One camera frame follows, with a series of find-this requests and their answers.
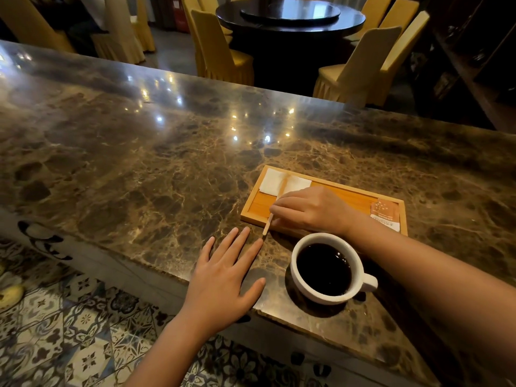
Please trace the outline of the black coffee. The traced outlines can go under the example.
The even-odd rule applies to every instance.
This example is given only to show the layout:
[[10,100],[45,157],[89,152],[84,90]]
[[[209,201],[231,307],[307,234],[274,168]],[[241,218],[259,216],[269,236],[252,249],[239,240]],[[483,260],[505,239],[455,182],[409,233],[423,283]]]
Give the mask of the black coffee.
[[323,295],[341,296],[352,282],[352,270],[343,253],[325,243],[301,249],[296,264],[306,284]]

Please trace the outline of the person's left forearm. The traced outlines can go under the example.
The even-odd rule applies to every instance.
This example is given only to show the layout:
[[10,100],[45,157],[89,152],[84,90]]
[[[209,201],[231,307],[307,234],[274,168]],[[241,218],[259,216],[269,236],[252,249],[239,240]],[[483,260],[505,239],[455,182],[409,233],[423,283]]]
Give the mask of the person's left forearm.
[[205,323],[179,313],[135,367],[124,387],[180,387],[209,333]]

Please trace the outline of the round dark dining table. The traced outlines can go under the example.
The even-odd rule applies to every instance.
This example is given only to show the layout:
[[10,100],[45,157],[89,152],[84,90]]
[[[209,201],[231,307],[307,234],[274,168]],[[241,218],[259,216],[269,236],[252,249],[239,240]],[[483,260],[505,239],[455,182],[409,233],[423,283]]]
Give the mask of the round dark dining table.
[[329,2],[341,10],[335,23],[270,26],[244,19],[239,12],[244,1],[226,2],[215,12],[220,24],[232,31],[230,48],[253,57],[256,87],[304,96],[312,96],[320,68],[347,61],[346,37],[359,32],[366,21],[360,11]]

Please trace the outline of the red cabinet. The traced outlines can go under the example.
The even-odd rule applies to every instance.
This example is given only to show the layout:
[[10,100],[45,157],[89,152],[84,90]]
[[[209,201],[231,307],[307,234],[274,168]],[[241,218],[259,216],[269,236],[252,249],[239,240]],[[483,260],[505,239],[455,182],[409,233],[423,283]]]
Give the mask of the red cabinet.
[[170,0],[175,22],[175,29],[181,33],[190,33],[186,12],[181,0]]

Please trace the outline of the person's right forearm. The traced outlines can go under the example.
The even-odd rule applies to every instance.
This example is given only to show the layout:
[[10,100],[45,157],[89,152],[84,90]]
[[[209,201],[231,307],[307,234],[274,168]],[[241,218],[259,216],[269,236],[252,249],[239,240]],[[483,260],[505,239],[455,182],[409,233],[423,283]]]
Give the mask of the person's right forearm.
[[362,213],[343,236],[516,382],[515,287]]

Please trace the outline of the rectangular wooden tray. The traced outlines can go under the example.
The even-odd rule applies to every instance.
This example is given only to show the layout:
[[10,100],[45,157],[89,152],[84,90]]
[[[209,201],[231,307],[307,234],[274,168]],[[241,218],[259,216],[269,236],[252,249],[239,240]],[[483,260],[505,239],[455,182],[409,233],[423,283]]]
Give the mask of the rectangular wooden tray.
[[346,186],[344,184],[339,184],[337,182],[323,180],[318,177],[296,173],[294,171],[285,170],[277,167],[272,167],[269,165],[265,165],[265,167],[263,168],[260,176],[258,177],[254,187],[250,192],[247,201],[243,206],[241,212],[241,220],[244,222],[254,224],[258,227],[265,227],[267,224],[269,218],[269,208],[276,199],[275,196],[267,195],[260,191],[261,183],[265,178],[268,169],[278,170],[279,172],[288,175],[298,176],[300,178],[310,180],[312,181],[312,187],[324,186],[328,189],[331,189],[348,205],[365,214],[371,213],[371,206],[377,200],[391,201],[392,203],[398,205],[400,233],[405,236],[408,236],[406,208],[403,200],[392,196],[382,195],[368,190],[363,190],[360,188]]

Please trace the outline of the dark round turntable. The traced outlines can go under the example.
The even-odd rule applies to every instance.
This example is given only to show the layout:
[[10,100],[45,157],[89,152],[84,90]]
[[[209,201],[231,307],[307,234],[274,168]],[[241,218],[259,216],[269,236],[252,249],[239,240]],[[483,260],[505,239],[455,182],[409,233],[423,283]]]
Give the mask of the dark round turntable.
[[322,0],[245,0],[240,15],[254,23],[282,27],[314,27],[335,23],[338,6]]

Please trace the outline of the dark wooden shelf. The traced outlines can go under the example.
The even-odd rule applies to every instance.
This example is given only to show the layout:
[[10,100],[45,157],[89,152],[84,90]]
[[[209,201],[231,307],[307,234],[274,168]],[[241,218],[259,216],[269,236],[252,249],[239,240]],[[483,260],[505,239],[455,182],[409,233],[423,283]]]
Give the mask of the dark wooden shelf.
[[420,116],[516,135],[516,0],[418,0],[410,72]]

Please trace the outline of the white ceramic coffee cup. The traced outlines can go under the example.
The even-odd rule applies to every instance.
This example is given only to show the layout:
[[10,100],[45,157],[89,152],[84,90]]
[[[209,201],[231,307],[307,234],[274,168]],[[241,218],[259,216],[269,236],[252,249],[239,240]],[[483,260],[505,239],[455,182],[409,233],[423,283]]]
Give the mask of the white ceramic coffee cup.
[[[330,245],[338,249],[345,256],[345,259],[352,270],[352,282],[345,294],[337,297],[323,295],[313,290],[301,278],[297,268],[296,258],[301,249],[314,243],[325,243]],[[378,288],[377,278],[365,273],[363,263],[355,249],[345,240],[328,233],[313,233],[304,236],[297,242],[293,248],[291,257],[291,273],[296,287],[307,299],[325,306],[334,306],[345,303],[359,292],[373,292]]]

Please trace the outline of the orange and white sachet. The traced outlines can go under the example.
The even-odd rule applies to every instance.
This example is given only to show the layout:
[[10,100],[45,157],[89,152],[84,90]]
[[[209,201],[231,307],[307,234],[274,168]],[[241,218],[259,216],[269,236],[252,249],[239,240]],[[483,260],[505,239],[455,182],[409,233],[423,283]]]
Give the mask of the orange and white sachet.
[[397,202],[378,199],[371,204],[370,216],[392,230],[401,232],[399,204]]

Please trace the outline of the person's left hand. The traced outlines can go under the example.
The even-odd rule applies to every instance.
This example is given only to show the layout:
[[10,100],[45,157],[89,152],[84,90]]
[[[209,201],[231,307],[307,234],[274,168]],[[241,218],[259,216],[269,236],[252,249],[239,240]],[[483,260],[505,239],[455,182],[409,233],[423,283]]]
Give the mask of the person's left hand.
[[205,323],[210,330],[209,337],[244,316],[241,314],[241,295],[248,290],[241,294],[242,283],[263,245],[262,239],[256,240],[243,254],[240,253],[234,266],[224,269],[223,240],[210,253],[213,266],[210,272],[197,274],[196,265],[184,305],[179,312],[192,315],[196,320]]

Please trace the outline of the person's right hand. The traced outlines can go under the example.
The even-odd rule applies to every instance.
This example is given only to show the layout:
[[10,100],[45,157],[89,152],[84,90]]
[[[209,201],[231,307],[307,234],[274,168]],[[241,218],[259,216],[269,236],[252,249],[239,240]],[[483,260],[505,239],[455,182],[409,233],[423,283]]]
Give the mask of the person's right hand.
[[359,217],[360,212],[350,207],[330,189],[320,188],[319,198],[315,201],[302,199],[277,199],[269,208],[274,218],[282,218],[303,223],[311,232],[324,232],[344,236]]

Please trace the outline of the group of yellow covered chairs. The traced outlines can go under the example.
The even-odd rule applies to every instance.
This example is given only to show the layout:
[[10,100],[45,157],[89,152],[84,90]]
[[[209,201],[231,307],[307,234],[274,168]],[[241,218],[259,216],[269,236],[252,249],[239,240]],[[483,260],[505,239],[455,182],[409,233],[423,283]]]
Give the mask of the group of yellow covered chairs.
[[[145,61],[143,43],[130,19],[127,0],[79,0],[86,21],[55,30],[30,0],[0,0],[0,20],[17,41],[67,55],[87,56],[129,64]],[[230,48],[232,31],[216,17],[217,0],[181,0],[195,48],[199,77],[255,87],[253,57]],[[368,15],[362,27],[369,24]],[[379,26],[346,37],[350,48],[344,64],[319,69],[312,97],[357,107],[383,106],[394,76],[429,20],[419,12],[408,24]]]

